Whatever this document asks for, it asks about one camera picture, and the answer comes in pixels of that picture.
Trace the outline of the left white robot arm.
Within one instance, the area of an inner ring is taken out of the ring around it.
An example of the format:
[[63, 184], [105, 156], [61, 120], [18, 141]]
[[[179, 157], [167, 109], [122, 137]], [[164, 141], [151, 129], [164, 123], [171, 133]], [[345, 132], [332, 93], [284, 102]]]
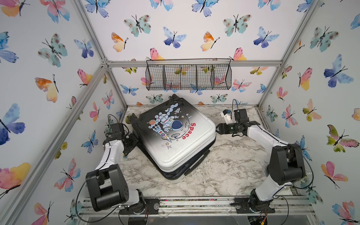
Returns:
[[111, 132], [103, 142], [105, 152], [99, 165], [86, 175], [86, 186], [94, 211], [124, 207], [129, 213], [142, 214], [147, 206], [138, 189], [130, 189], [120, 169], [120, 159], [138, 144], [138, 138], [122, 123], [110, 125]]

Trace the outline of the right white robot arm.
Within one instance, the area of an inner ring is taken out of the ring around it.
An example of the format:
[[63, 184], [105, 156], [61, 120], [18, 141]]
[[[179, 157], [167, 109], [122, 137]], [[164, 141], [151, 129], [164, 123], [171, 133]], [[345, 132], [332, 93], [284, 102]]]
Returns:
[[275, 137], [262, 128], [260, 123], [250, 121], [246, 109], [237, 109], [233, 112], [226, 109], [221, 112], [221, 116], [225, 123], [216, 126], [218, 134], [231, 134], [232, 137], [242, 134], [250, 137], [271, 154], [267, 178], [251, 191], [247, 204], [255, 213], [264, 212], [270, 208], [274, 196], [280, 190], [305, 177], [302, 149], [296, 143], [290, 144]]

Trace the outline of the black white space suitcase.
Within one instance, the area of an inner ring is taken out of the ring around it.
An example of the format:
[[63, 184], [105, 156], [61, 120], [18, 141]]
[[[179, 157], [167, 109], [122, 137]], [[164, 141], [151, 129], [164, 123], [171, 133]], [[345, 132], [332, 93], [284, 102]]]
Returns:
[[138, 148], [170, 181], [194, 171], [216, 141], [215, 123], [175, 94], [139, 116], [129, 115], [128, 120], [139, 139]]

